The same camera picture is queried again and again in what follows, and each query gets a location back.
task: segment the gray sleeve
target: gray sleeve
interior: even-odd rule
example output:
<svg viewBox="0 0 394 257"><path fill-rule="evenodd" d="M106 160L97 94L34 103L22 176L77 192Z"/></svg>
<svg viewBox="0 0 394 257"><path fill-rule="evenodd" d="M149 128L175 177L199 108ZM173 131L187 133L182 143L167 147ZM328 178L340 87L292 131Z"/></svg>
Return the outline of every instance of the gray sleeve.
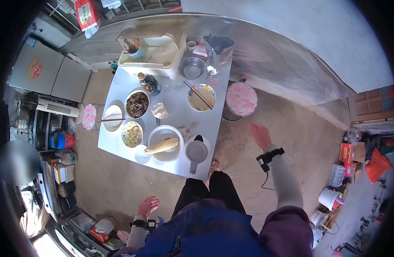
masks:
<svg viewBox="0 0 394 257"><path fill-rule="evenodd" d="M143 216L139 216L139 215L135 216L134 220L147 221ZM137 249L143 247L146 236L147 236L147 230L143 229L142 227L137 227L136 225L133 225L133 227L131 228L130 237L128 238L127 241L127 247L133 247Z"/></svg>
<svg viewBox="0 0 394 257"><path fill-rule="evenodd" d="M264 152L277 149L275 145L267 147ZM277 195L277 208L284 206L296 206L303 208L303 195L300 184L288 167L283 155L276 155L268 164L273 176L274 188Z"/></svg>

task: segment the blue vest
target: blue vest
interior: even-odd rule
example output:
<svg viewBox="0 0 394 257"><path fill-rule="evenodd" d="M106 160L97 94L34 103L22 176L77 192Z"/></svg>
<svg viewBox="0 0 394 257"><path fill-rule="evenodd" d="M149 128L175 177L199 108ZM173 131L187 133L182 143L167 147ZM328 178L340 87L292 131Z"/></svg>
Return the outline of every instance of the blue vest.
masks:
<svg viewBox="0 0 394 257"><path fill-rule="evenodd" d="M188 208L160 225L136 257L262 256L273 254L259 241L251 216L212 205Z"/></svg>

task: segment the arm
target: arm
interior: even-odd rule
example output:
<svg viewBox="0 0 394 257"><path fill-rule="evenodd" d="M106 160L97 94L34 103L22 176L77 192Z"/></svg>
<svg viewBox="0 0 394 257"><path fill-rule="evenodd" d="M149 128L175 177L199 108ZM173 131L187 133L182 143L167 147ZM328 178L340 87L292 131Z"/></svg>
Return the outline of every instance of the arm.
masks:
<svg viewBox="0 0 394 257"><path fill-rule="evenodd" d="M272 144L270 134L265 126L252 124L250 126L250 134L264 152L271 152L277 149ZM277 209L284 206L303 208L303 195L300 185L283 157L281 155L274 156L268 166L270 167L276 189Z"/></svg>
<svg viewBox="0 0 394 257"><path fill-rule="evenodd" d="M266 127L252 124L250 134L264 152L277 149ZM268 166L276 189L277 209L267 216L259 239L276 257L312 257L313 232L302 209L300 185L281 155L274 156Z"/></svg>
<svg viewBox="0 0 394 257"><path fill-rule="evenodd" d="M151 213L158 208L160 200L156 199L155 196L150 196L140 203L138 207L138 213L134 217L135 220L146 221L150 218ZM131 228L130 237L127 241L127 247L141 248L144 246L145 237L147 236L147 230L142 227L133 225Z"/></svg>
<svg viewBox="0 0 394 257"><path fill-rule="evenodd" d="M144 220L147 221L143 216L141 215L136 215L134 217L134 221L135 220ZM144 242L145 242L145 237L147 236L147 230L145 230L142 227L137 227L136 225L133 225L133 227L131 228L131 233L130 233L130 237L128 238L127 241L127 247L133 247L133 248L141 248L144 246Z"/></svg>
<svg viewBox="0 0 394 257"><path fill-rule="evenodd" d="M264 150L264 153L277 149L271 145ZM268 164L273 176L274 188L277 195L277 210L284 206L297 206L303 208L303 195L300 184L288 167L283 156L276 155Z"/></svg>

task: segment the glass bottle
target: glass bottle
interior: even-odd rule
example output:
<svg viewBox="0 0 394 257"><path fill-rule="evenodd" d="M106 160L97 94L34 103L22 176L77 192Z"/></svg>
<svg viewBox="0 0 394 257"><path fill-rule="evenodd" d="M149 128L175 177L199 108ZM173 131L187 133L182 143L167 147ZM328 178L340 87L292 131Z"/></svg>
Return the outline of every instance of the glass bottle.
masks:
<svg viewBox="0 0 394 257"><path fill-rule="evenodd" d="M140 72L138 80L143 89L151 95L158 95L161 91L158 89L158 81L150 74Z"/></svg>

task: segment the white table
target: white table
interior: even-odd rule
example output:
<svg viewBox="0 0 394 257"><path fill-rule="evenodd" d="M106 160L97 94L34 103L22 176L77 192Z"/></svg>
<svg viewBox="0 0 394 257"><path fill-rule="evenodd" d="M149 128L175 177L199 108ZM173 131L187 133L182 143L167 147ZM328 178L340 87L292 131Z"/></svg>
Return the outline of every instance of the white table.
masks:
<svg viewBox="0 0 394 257"><path fill-rule="evenodd" d="M192 135L200 134L206 137L210 141L211 152L204 162L198 164L197 172L194 175L190 174L190 161L185 156L184 149L180 153L179 158L173 162L160 162L154 157L151 157L150 161L144 165L184 177L200 180L207 179L211 160L213 158L218 130L220 128L221 115L225 102L228 79L230 76L230 68L231 62L227 68L209 79L200 78L190 81L192 85L205 83L214 88L216 92L216 101L212 110L207 110L205 112L193 110L187 102L187 93L189 88L185 84L183 84L179 89L172 89L169 87L166 90L162 90L158 95L149 95L149 109L153 108L156 103L162 102L169 113L168 118L160 120L160 125L171 125L174 127L184 125L188 127L193 122L199 122L197 126L192 128ZM160 85L168 85L170 82L168 77L155 76L155 78L158 80ZM125 70L118 68L108 92L104 112L109 106L118 105L122 108L125 118L128 118L124 112L124 102L130 92L138 89L141 89L141 86L138 82L137 75L130 75ZM153 116L151 110L148 110L142 118L134 121L138 122L144 131L144 137L141 144L148 146L148 137L151 131L157 127L156 118ZM117 156L136 162L134 159L134 148L125 146L121 139L122 127L126 122L127 121L124 121L115 132L107 131L102 123L98 139L98 147Z"/></svg>

